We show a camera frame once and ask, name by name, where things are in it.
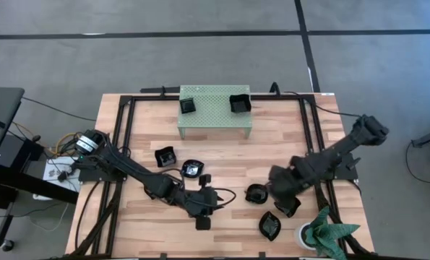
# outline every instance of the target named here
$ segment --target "cable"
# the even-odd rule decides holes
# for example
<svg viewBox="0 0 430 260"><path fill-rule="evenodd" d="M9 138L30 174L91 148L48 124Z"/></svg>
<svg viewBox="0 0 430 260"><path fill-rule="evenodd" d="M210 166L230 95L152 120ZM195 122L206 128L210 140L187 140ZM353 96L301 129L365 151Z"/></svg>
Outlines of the cable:
<svg viewBox="0 0 430 260"><path fill-rule="evenodd" d="M19 129L19 132L25 137L25 138L27 138L25 135L24 135L24 133L22 132L22 130L20 130L20 128L22 128L22 129L24 129L25 131L27 131L31 136L32 136L32 138L35 136L34 135L34 133L32 133L27 127L25 127L25 126L23 126L23 125L21 125L20 123L16 123L16 122L12 122L14 125L15 125L15 127L17 127L17 129Z"/></svg>
<svg viewBox="0 0 430 260"><path fill-rule="evenodd" d="M44 230L44 231L46 231L46 232L52 232L52 231L55 231L57 228L59 228L59 226L61 225L62 220L63 220L63 218L64 218L65 212L67 212L67 209L68 209L68 208L69 208L69 204L68 204L68 203L66 203L65 209L64 209L64 211L62 212L62 215L61 215L61 218L59 219L59 222L57 223L57 225L56 225L55 227L53 227L53 228L51 228L51 229L48 229L48 228L42 227L42 226L40 226L40 225L38 225L38 224L34 223L34 222L32 221L32 218L31 218L30 216L28 216L28 220L30 221L30 223L32 223L32 225L36 226L37 228L41 228L42 230Z"/></svg>
<svg viewBox="0 0 430 260"><path fill-rule="evenodd" d="M18 136L18 135L16 135L16 134L14 134L14 133L12 133L9 129L7 129L7 131L8 131L10 134L12 134L14 137L17 137L20 141L25 142L25 140L24 140L24 139L22 139L22 137L20 137L20 136Z"/></svg>
<svg viewBox="0 0 430 260"><path fill-rule="evenodd" d="M46 156L46 158L48 158L47 162L49 162L49 160L51 160L52 165L54 165L54 167L56 167L56 169L59 171L59 173L61 173L62 171L59 169L59 167L57 167L56 163L53 161L53 158L49 157L45 150L43 150L43 153Z"/></svg>
<svg viewBox="0 0 430 260"><path fill-rule="evenodd" d="M293 93L293 94L295 94L295 95L300 95L300 94L298 94L297 92L294 92L294 91L285 91L284 93ZM311 101L307 100L306 98L305 98L304 100L306 100L308 104L313 105L313 106L315 106L316 108L318 108L318 109L320 109L320 110L322 110L322 111L326 111L326 112L328 112L328 113L333 113L333 114L335 114L335 115L342 115L342 116L353 116L353 117L357 117L357 118L362 117L362 116L357 115L357 114L352 114L352 113L341 113L341 112L336 112L336 111L328 110L328 109L325 109L325 108L322 108L322 107L318 106L316 103L312 103Z"/></svg>
<svg viewBox="0 0 430 260"><path fill-rule="evenodd" d="M84 118L84 117L82 117L82 116L76 116L76 115L74 115L74 114L71 114L71 113L68 113L68 112L62 111L62 110L60 110L60 109L53 108L53 107L51 107L50 105L46 105L46 104L44 104L44 103L42 103L42 102L39 102L39 101L36 101L36 100L30 99L30 98L28 98L28 97L22 97L22 98L23 98L23 99L25 99L25 100L28 100L28 101L31 101L31 102L37 103L38 105L43 105L43 106L45 106L45 107L47 107L47 108L50 108L50 109L52 109L52 110L55 110L55 111L60 112L60 113L63 113L63 114L66 114L66 115L68 115L68 116L72 116L72 117L75 117L75 118L83 119L83 120L86 120L86 121L93 121L93 122L96 122L96 120L95 120L95 119L89 119L89 118Z"/></svg>
<svg viewBox="0 0 430 260"><path fill-rule="evenodd" d="M69 133L69 134L64 135L62 138L60 138L60 140L56 144L56 150L55 150L56 151L56 155L59 155L59 154L61 155L63 149L66 149L66 147L68 147L68 146L72 145L73 143L77 142L78 139L76 138L76 136L79 136L78 132L77 133ZM64 141L65 139L67 139L69 137L73 137L73 139L70 140L70 141L68 141L64 145L64 147L62 147L61 151L59 151L59 146L61 145L62 141Z"/></svg>
<svg viewBox="0 0 430 260"><path fill-rule="evenodd" d="M49 164L49 165L68 165L68 166L72 165L71 163L52 162L51 158L47 159L46 164Z"/></svg>
<svg viewBox="0 0 430 260"><path fill-rule="evenodd" d="M125 149L127 152L129 152L129 154L126 154L126 156L128 158L130 158L131 157L131 150L128 147L120 147L119 151L122 150L122 149Z"/></svg>
<svg viewBox="0 0 430 260"><path fill-rule="evenodd" d="M75 233L75 250L78 249L78 235L79 235L79 225L82 222L83 219L83 214L85 213L85 209L86 209L86 205L90 200L91 195L93 194L94 190L96 189L96 187L98 186L99 181L97 181L93 188L91 189L90 193L87 195L86 200L85 200L85 204L83 205L83 209L82 212L79 214L79 219L78 219L78 223L77 223L77 232Z"/></svg>
<svg viewBox="0 0 430 260"><path fill-rule="evenodd" d="M12 217L25 217L25 216L28 216L28 215L30 215L30 214L32 214L32 213L34 213L34 212L42 212L42 211L45 211L45 210L50 209L50 208L52 208L52 207L58 206L58 205L60 205L60 204L62 204L62 203L52 204L51 206L47 206L47 207L46 207L46 208L44 208L44 209L34 209L34 210L29 211L29 212L27 212L27 213L25 213L25 214L21 214L21 215L19 215L19 216L12 216Z"/></svg>
<svg viewBox="0 0 430 260"><path fill-rule="evenodd" d="M99 133L99 134L104 138L104 140L106 141L106 147L107 147L107 149L111 152L112 156L113 156L113 157L115 157L115 159L116 159L116 160L121 161L121 162L123 163L123 165L127 166L129 169L133 170L135 173L138 173L138 174L141 174L141 175L144 175L144 176L149 176L149 175L161 174L161 173L164 173L164 172L165 172L165 170L163 170L163 171L161 171L161 172L159 172L159 173L143 173L143 172L140 172L140 171L136 170L136 169L134 168L134 166L131 166L131 165L129 165L128 163L126 163L126 162L122 161L122 160L119 158L119 156L117 156L117 155L115 154L115 152L112 150L111 140L110 140L110 138L108 137L108 135L107 135L107 134L100 133L100 132L98 132L98 133ZM95 157L95 158L98 158L99 160L101 160L101 158L100 158L100 157L98 157L98 156L96 156L96 155L92 155L91 157Z"/></svg>
<svg viewBox="0 0 430 260"><path fill-rule="evenodd" d="M217 204L217 205L213 205L213 204L206 204L206 203L203 203L203 202L194 201L194 200L192 200L192 199L190 199L190 198L188 198L187 200L188 200L188 201L190 201L190 202L192 202L192 203L195 203L195 204L198 204L198 205L202 205L202 206L206 206L206 207L224 207L224 206L226 206L227 204L230 204L231 202L233 202L233 201L234 201L234 199L236 199L236 197L237 197L237 194L236 194L234 191L232 191L232 190L230 190L230 189L228 189L228 188L213 188L213 189L214 189L215 191L227 191L227 192L229 192L229 193L233 194L233 195L234 195L234 197L233 197L232 199L228 200L228 201L227 201L227 202L225 202L225 203Z"/></svg>
<svg viewBox="0 0 430 260"><path fill-rule="evenodd" d="M359 185L358 184L356 184L355 182L354 182L354 180L347 180L349 183L351 183L351 184L353 184L353 186L356 188L356 189L358 189L358 191L359 191L359 195L361 195L362 196L362 191L361 191L361 188L359 187Z"/></svg>
<svg viewBox="0 0 430 260"><path fill-rule="evenodd" d="M73 189L76 191L76 192L78 192L77 191L77 188L75 188L75 185L69 180L69 179L66 179L66 181L68 181L69 182L69 185L71 185L71 187L73 187ZM65 209L64 209L64 211L62 212L62 215L61 215L61 218L59 219L59 222L57 223L57 225L55 226L55 227L53 227L53 228L51 228L51 229L48 229L48 228L46 228L46 227L43 227L43 226L41 226L41 225L39 225L39 224L36 224L36 223L34 223L33 222L33 220L32 220L32 218L30 217L30 216L28 216L28 220L30 221L30 223L32 223L32 225L34 225L34 226L36 226L37 228L40 228L40 229L42 229L42 230L44 230L44 231L46 231L46 232L52 232L52 231L55 231L55 230L57 230L57 228L59 228L59 226L61 225L61 223L62 223L62 220L63 220L63 218L64 218L64 215L65 215L65 212L67 212L67 209L69 208L69 204L68 203L66 203L66 206L65 206Z"/></svg>
<svg viewBox="0 0 430 260"><path fill-rule="evenodd" d="M408 147L405 149L405 166L406 166L406 168L408 169L408 171L409 171L409 173L412 175L412 177L414 177L417 181L421 181L421 182L423 182L423 183L428 183L428 184L430 184L430 181L425 181L425 180L420 179L419 177L415 176L415 175L412 173L412 170L410 170L410 167L409 167L409 160L408 160L408 152L409 152L409 148L410 148L410 146L412 146L412 143L411 143L411 142L409 142Z"/></svg>

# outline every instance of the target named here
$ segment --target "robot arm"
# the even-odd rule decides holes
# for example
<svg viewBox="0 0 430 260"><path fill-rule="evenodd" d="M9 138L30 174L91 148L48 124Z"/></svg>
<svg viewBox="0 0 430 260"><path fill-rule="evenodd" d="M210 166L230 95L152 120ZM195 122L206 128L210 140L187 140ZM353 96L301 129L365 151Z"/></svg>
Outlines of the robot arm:
<svg viewBox="0 0 430 260"><path fill-rule="evenodd" d="M327 171L339 166L344 155L360 145L382 144L388 132L375 117L362 115L354 123L351 133L331 147L306 157L293 156L288 168L273 165L268 191L278 204L289 207L295 195L318 184Z"/></svg>
<svg viewBox="0 0 430 260"><path fill-rule="evenodd" d="M152 173L133 159L122 154L113 146L107 134L97 130L88 130L75 145L81 154L78 162L74 164L79 169L100 169L109 174L123 173L131 176L144 184L145 192L152 199L160 199L168 205L178 206L185 209L189 216L198 220L203 219L204 227L210 229L207 216L216 209L222 207L217 205L218 193L212 187L205 184L210 182L208 175L200 178L207 180L202 182L198 191L188 191L184 182L166 173Z"/></svg>

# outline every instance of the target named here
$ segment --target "wooden table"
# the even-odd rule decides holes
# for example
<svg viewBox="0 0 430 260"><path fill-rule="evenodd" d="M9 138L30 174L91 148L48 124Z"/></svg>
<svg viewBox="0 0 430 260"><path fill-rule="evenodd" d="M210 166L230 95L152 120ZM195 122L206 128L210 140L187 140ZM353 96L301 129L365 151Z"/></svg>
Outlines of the wooden table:
<svg viewBox="0 0 430 260"><path fill-rule="evenodd" d="M103 96L96 129L113 132L119 96ZM323 108L338 110L334 95L316 94L316 101ZM150 170L157 170L154 151L174 146L177 167L188 159L201 160L205 163L204 173L212 174L212 186L232 189L237 199L211 216L211 230L197 231L195 220L189 219L184 210L150 200L142 184L128 178L121 195L113 257L159 257L160 253L167 253L168 257L234 257L258 256L260 251L266 252L267 256L313 256L312 251L300 249L293 238L295 228L317 215L312 188L298 196L301 206L292 218L279 212L271 198L263 205L253 205L244 199L244 191L250 184L267 182L271 165L286 166L292 155L305 154L298 102L252 101L253 129L249 139L236 129L188 129L186 139L181 140L176 127L178 106L177 101L137 102L130 139L132 158ZM306 110L311 120L311 110ZM123 141L127 114L125 108L119 142ZM319 110L319 118L326 147L344 137L339 115ZM313 143L318 150L315 138ZM198 190L197 184L198 181L186 181L188 189ZM361 227L353 235L363 247L373 251L358 190L347 181L334 181L334 185L342 221L359 224ZM79 214L92 187L93 183L82 185L66 253L74 249ZM87 204L79 232L80 241L96 222L102 187L102 184L98 186ZM220 195L226 199L230 196L221 192ZM282 230L273 242L258 230L259 219L268 210L282 223ZM101 237L100 252L105 251L107 229L108 223Z"/></svg>

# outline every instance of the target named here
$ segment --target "green perforated shelf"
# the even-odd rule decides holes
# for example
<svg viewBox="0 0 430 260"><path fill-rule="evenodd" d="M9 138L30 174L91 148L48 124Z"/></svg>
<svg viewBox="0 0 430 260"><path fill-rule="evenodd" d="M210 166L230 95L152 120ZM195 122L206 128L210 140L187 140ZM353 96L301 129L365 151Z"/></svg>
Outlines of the green perforated shelf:
<svg viewBox="0 0 430 260"><path fill-rule="evenodd" d="M229 96L250 95L248 85L182 85L179 100L194 98L196 111L181 113L178 127L181 138L185 128L243 128L250 132L251 113L232 113Z"/></svg>

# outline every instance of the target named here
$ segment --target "small black bowl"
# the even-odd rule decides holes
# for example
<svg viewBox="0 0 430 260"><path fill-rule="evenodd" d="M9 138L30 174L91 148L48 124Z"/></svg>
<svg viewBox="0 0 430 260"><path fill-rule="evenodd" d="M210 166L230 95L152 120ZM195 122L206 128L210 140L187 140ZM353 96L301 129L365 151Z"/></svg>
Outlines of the small black bowl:
<svg viewBox="0 0 430 260"><path fill-rule="evenodd" d="M231 112L243 113L251 111L250 96L247 94L231 95L229 97Z"/></svg>
<svg viewBox="0 0 430 260"><path fill-rule="evenodd" d="M280 220L271 212L266 212L259 221L259 231L269 241L275 240L280 232Z"/></svg>
<svg viewBox="0 0 430 260"><path fill-rule="evenodd" d="M290 203L288 203L287 205L274 202L274 206L282 213L284 213L287 217L294 216L296 210L298 209L298 207L300 207L300 205L301 201L297 197L295 197L293 201L290 201Z"/></svg>
<svg viewBox="0 0 430 260"><path fill-rule="evenodd" d="M203 166L203 162L198 160L187 160L184 162L181 172L184 177L197 178L202 174Z"/></svg>
<svg viewBox="0 0 430 260"><path fill-rule="evenodd" d="M194 98L192 97L180 100L179 105L181 106L181 113L195 112Z"/></svg>
<svg viewBox="0 0 430 260"><path fill-rule="evenodd" d="M245 194L245 200L255 204L263 204L267 201L266 186L261 184L252 184L248 187Z"/></svg>
<svg viewBox="0 0 430 260"><path fill-rule="evenodd" d="M158 167L165 167L176 163L176 155L173 147L165 147L155 151L155 159Z"/></svg>

